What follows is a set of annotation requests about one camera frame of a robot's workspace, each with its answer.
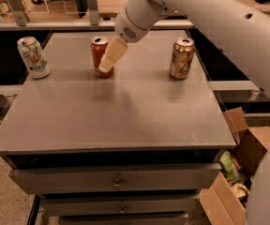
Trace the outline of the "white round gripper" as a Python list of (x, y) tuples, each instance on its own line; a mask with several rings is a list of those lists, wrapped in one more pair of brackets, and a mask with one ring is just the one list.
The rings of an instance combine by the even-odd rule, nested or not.
[(128, 0), (118, 13), (113, 38), (102, 55), (98, 69), (108, 73), (128, 50), (128, 43), (140, 41), (158, 21), (169, 17), (173, 11), (153, 0)]

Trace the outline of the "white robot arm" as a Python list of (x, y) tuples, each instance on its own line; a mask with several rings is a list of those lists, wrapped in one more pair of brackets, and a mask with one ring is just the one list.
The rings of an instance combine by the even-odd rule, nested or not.
[[(159, 20), (177, 11), (270, 98), (270, 17), (235, 0), (128, 0), (118, 13), (118, 39), (107, 46), (99, 69), (109, 71)], [(244, 225), (270, 225), (270, 149), (261, 160), (247, 199)]]

